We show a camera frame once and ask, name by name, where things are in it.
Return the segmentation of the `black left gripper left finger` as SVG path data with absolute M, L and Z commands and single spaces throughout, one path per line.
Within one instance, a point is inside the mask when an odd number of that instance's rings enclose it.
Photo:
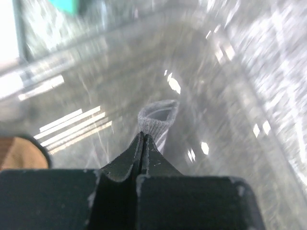
M 0 173 L 3 230 L 133 230 L 144 135 L 102 169 L 8 168 Z

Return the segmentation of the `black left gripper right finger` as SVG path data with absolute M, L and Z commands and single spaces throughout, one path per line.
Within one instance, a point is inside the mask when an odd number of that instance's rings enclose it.
M 136 179 L 139 230 L 263 230 L 251 186 L 240 177 L 185 176 L 146 135 Z

